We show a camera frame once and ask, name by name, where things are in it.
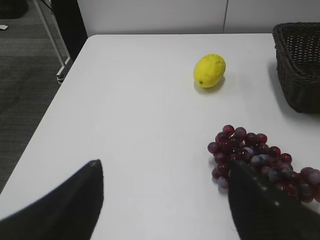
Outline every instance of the grape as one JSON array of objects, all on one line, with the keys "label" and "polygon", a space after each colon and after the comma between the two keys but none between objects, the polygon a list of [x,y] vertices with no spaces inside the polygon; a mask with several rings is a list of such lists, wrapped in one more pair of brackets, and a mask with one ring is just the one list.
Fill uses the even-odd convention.
[{"label": "grape", "polygon": [[301,179],[300,173],[297,173],[295,171],[292,171],[292,177],[293,177],[293,180],[295,180],[296,182],[298,182]]},{"label": "grape", "polygon": [[277,146],[272,146],[269,148],[269,155],[272,158],[278,158],[281,155],[281,151],[280,148],[278,148]]},{"label": "grape", "polygon": [[267,139],[268,139],[267,136],[264,135],[263,133],[258,133],[256,135],[256,141],[259,144],[265,144],[267,142]]},{"label": "grape", "polygon": [[231,154],[233,151],[233,146],[230,140],[223,140],[219,144],[221,152],[224,154]]},{"label": "grape", "polygon": [[236,136],[230,137],[230,142],[233,147],[235,147],[235,148],[240,147],[241,140],[239,138],[237,138]]},{"label": "grape", "polygon": [[231,160],[236,160],[236,155],[235,154],[231,154],[229,157],[230,157]]},{"label": "grape", "polygon": [[264,165],[264,163],[265,160],[259,155],[253,156],[250,160],[250,164],[254,168],[260,168]]},{"label": "grape", "polygon": [[259,143],[257,146],[254,147],[254,152],[258,155],[268,154],[269,146],[265,143]]},{"label": "grape", "polygon": [[257,144],[257,135],[253,132],[247,133],[247,135],[244,138],[244,142],[248,146],[254,146]]},{"label": "grape", "polygon": [[234,130],[234,135],[240,139],[245,139],[247,131],[242,126],[240,126]]},{"label": "grape", "polygon": [[277,182],[275,187],[288,195],[288,186],[284,182]]},{"label": "grape", "polygon": [[245,146],[243,149],[248,151],[250,158],[254,155],[254,150],[251,147]]},{"label": "grape", "polygon": [[291,155],[289,153],[282,153],[280,155],[280,159],[284,163],[290,164],[292,162],[292,157],[291,157]]},{"label": "grape", "polygon": [[320,171],[318,169],[310,169],[304,175],[304,179],[313,185],[320,184]]},{"label": "grape", "polygon": [[220,143],[220,142],[222,142],[223,140],[227,140],[227,139],[229,139],[229,136],[228,136],[228,134],[226,133],[226,132],[219,132],[217,135],[216,135],[216,137],[215,137],[215,142],[216,143]]},{"label": "grape", "polygon": [[237,152],[239,152],[240,150],[241,150],[241,148],[234,147],[232,149],[232,154],[237,154]]},{"label": "grape", "polygon": [[268,159],[268,158],[264,160],[264,165],[267,166],[267,167],[270,167],[270,168],[271,168],[271,167],[274,167],[274,164],[273,164],[272,161],[271,161],[270,159]]},{"label": "grape", "polygon": [[262,157],[264,160],[267,160],[268,155],[267,154],[260,154],[260,157]]},{"label": "grape", "polygon": [[218,178],[218,185],[223,189],[227,189],[229,187],[229,183],[224,176],[220,176]]},{"label": "grape", "polygon": [[240,161],[244,161],[244,162],[248,162],[250,159],[250,153],[245,149],[240,149],[235,154],[235,159],[240,160]]},{"label": "grape", "polygon": [[225,155],[222,152],[219,152],[217,155],[214,156],[214,160],[217,164],[221,163],[227,163],[228,162],[228,156]]},{"label": "grape", "polygon": [[235,129],[231,125],[225,125],[222,129],[222,132],[227,133],[228,136],[230,137],[232,134],[234,134]]},{"label": "grape", "polygon": [[285,180],[292,179],[292,170],[289,167],[281,168],[282,178]]},{"label": "grape", "polygon": [[299,193],[304,196],[309,196],[314,194],[313,188],[302,179],[300,179],[298,183],[298,190],[299,190]]},{"label": "grape", "polygon": [[292,184],[292,183],[288,183],[287,185],[287,189],[288,189],[288,195],[291,197],[296,197],[298,196],[298,188]]},{"label": "grape", "polygon": [[312,195],[300,195],[300,200],[306,204],[311,203],[314,200],[315,196]]},{"label": "grape", "polygon": [[223,163],[218,163],[218,165],[216,166],[216,171],[222,175],[222,176],[226,176],[228,175],[229,172],[229,165],[225,162]]},{"label": "grape", "polygon": [[217,169],[214,168],[212,170],[212,173],[211,173],[212,177],[215,179],[215,180],[218,180],[218,178],[221,176],[218,172],[217,172]]},{"label": "grape", "polygon": [[280,159],[276,158],[276,159],[273,159],[272,164],[274,167],[280,167],[282,164],[282,161]]},{"label": "grape", "polygon": [[314,195],[314,200],[320,203],[320,193],[317,193],[316,195]]},{"label": "grape", "polygon": [[214,156],[217,155],[220,152],[219,145],[214,141],[210,142],[208,145],[208,151],[212,153]]},{"label": "grape", "polygon": [[270,167],[268,167],[268,166],[261,167],[261,169],[260,169],[261,175],[264,177],[267,177],[269,169],[270,169]]},{"label": "grape", "polygon": [[307,173],[310,169],[313,169],[313,168],[312,168],[312,167],[309,167],[309,166],[302,168],[301,171],[300,171],[301,177],[302,177],[302,178],[305,178],[306,173]]},{"label": "grape", "polygon": [[280,182],[281,181],[281,171],[277,168],[270,168],[267,172],[269,181],[272,183]]},{"label": "grape", "polygon": [[290,168],[291,171],[294,170],[294,168],[292,167],[292,165],[291,165],[290,163],[285,163],[285,162],[283,162],[283,163],[280,164],[279,167],[280,167],[280,168]]}]

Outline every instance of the lemon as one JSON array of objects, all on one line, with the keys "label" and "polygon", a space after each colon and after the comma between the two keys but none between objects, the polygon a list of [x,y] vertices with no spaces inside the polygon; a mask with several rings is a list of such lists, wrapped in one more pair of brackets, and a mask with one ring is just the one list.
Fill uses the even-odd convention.
[{"label": "lemon", "polygon": [[226,62],[218,54],[208,54],[201,58],[194,68],[194,80],[202,88],[217,85],[226,70]]}]

